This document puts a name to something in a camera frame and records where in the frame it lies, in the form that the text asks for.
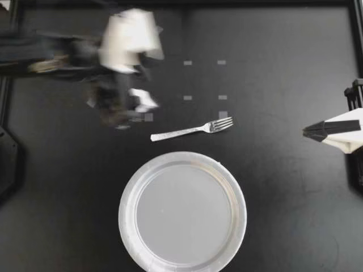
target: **fork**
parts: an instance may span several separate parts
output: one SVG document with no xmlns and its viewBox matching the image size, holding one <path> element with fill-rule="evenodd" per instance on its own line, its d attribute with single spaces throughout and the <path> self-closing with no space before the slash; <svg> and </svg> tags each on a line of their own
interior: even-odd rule
<svg viewBox="0 0 363 272">
<path fill-rule="evenodd" d="M 204 131 L 207 133 L 216 133 L 216 132 L 225 130 L 227 128 L 230 128 L 231 126 L 233 126 L 233 120 L 232 120 L 232 117 L 228 117 L 228 118 L 223 118 L 223 119 L 219 119 L 219 120 L 214 120 L 214 121 L 204 124 L 203 126 L 193 127 L 191 129 L 182 129 L 182 130 L 177 130 L 177 131 L 172 131 L 172 132 L 152 134 L 150 139 L 153 142 L 155 142 L 155 141 L 170 139 L 170 138 L 174 138 L 174 137 L 178 137 L 178 136 L 182 136 L 182 135 L 186 135 L 186 134 L 194 133 L 194 132 L 198 132 L 198 131 Z"/>
</svg>

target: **fork handle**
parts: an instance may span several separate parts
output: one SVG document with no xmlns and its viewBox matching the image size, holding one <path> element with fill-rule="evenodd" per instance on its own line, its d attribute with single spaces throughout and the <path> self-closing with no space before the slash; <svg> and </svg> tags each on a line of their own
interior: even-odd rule
<svg viewBox="0 0 363 272">
<path fill-rule="evenodd" d="M 189 134 L 189 133 L 194 133 L 194 132 L 197 132 L 197 131 L 202 131 L 202 128 L 193 127 L 191 129 L 182 129 L 182 130 L 177 130 L 177 131 L 172 131 L 172 132 L 152 134 L 150 139 L 153 142 L 161 141 L 161 140 L 165 140 L 165 139 L 170 139 L 170 138 L 186 135 L 186 134 Z"/>
</svg>

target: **black tabletop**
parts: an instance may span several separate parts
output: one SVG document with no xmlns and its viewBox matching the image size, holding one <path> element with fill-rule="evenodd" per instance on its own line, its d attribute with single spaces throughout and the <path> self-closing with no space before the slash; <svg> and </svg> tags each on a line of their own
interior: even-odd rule
<svg viewBox="0 0 363 272">
<path fill-rule="evenodd" d="M 24 16 L 28 29 L 82 35 L 108 20 L 91 8 Z M 161 104 L 153 121 L 115 130 L 85 103 L 84 83 L 14 82 L 7 127 L 26 160 L 23 186 L 0 207 L 0 271 L 142 271 L 120 239 L 120 197 L 141 165 L 173 151 L 218 160 L 242 188 L 247 231 L 225 272 L 360 271 L 363 198 L 344 155 L 301 131 L 348 110 L 348 9 L 160 7 L 155 18 L 166 59 L 147 86 Z M 150 141 L 220 114 L 234 117 L 230 130 Z"/>
</svg>

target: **metal frame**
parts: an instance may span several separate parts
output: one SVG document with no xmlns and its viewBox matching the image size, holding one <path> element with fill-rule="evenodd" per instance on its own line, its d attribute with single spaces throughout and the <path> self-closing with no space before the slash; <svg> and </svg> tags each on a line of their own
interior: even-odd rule
<svg viewBox="0 0 363 272">
<path fill-rule="evenodd" d="M 363 0 L 11 0 L 10 3 L 10 26 L 11 28 L 21 27 L 22 13 L 28 8 L 42 8 L 47 6 L 84 6 L 95 5 L 97 2 L 117 2 L 124 6 L 150 6 L 150 5 L 168 5 L 168 6 L 194 6 L 194 5 L 244 5 L 244 6 L 296 6 L 296 5 L 318 5 L 318 6 L 347 6 L 351 17 L 352 32 L 354 38 L 355 51 L 357 56 L 358 76 L 363 78 Z M 13 154 L 18 153 L 18 145 L 9 136 L 6 131 L 6 118 L 8 107 L 8 94 L 11 91 L 12 80 L 9 78 L 0 78 L 0 134 L 4 133 L 8 142 L 11 143 Z M 14 175 L 11 176 L 11 181 L 7 184 L 15 183 L 15 168 Z"/>
</svg>

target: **blurry robot arm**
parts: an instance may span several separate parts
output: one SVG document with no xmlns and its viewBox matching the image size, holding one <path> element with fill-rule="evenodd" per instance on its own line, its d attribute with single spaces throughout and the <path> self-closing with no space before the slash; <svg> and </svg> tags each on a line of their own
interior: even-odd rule
<svg viewBox="0 0 363 272">
<path fill-rule="evenodd" d="M 112 15 L 102 39 L 54 33 L 0 34 L 0 75 L 47 76 L 91 82 L 89 104 L 102 120 L 127 128 L 157 107 L 137 78 L 150 79 L 147 67 L 163 59 L 151 12 L 132 9 Z"/>
</svg>

